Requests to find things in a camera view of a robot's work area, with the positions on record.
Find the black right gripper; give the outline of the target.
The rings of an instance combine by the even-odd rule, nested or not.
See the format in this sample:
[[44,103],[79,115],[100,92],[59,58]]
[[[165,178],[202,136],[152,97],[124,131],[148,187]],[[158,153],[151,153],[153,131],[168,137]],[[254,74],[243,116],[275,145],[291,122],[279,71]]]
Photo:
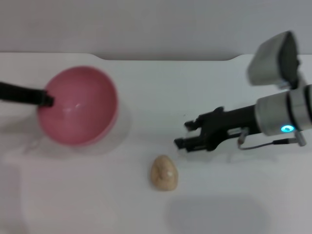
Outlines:
[[201,128],[199,136],[176,138],[174,144],[179,150],[187,152],[213,151],[225,140],[239,137],[239,133],[230,135],[231,129],[248,128],[249,134],[259,133],[259,127],[255,117],[255,105],[225,111],[218,107],[212,112],[202,114],[195,120],[184,123],[187,131],[195,131]]

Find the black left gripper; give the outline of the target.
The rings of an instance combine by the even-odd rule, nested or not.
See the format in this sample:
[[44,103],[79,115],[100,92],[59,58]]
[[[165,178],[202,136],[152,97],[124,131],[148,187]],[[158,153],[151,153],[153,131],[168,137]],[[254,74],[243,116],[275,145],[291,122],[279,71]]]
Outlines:
[[43,107],[52,107],[54,105],[54,97],[45,90],[26,88],[4,82],[0,83],[0,99]]

